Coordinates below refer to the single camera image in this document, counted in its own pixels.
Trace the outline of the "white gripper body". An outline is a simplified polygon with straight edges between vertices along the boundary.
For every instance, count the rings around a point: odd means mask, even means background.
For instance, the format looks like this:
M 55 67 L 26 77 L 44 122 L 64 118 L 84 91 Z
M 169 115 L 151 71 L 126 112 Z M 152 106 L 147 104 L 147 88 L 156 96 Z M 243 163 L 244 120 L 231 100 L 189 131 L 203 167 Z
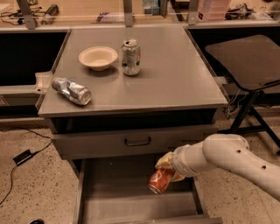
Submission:
M 173 168 L 184 177 L 194 177 L 200 172 L 201 144 L 184 145 L 178 147 L 172 156 Z

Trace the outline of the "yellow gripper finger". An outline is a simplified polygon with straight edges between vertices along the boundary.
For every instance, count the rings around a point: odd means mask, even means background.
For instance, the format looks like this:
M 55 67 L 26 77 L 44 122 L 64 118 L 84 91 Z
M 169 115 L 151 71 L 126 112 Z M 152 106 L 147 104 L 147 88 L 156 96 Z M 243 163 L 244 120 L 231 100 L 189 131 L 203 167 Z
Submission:
M 172 152 L 168 152 L 163 155 L 156 163 L 155 168 L 159 169 L 172 169 Z
M 171 182 L 178 182 L 178 181 L 182 181 L 185 177 L 182 176 L 181 174 L 175 172 L 172 179 L 171 179 Z

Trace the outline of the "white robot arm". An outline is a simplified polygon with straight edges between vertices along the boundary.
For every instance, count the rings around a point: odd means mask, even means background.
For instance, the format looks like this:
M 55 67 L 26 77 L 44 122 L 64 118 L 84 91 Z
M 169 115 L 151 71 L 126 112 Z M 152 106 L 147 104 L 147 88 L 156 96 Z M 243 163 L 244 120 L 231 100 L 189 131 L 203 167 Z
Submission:
M 180 146 L 162 156 L 155 168 L 174 170 L 173 181 L 221 168 L 280 200 L 280 167 L 250 152 L 247 140 L 236 134 L 213 134 L 202 142 Z

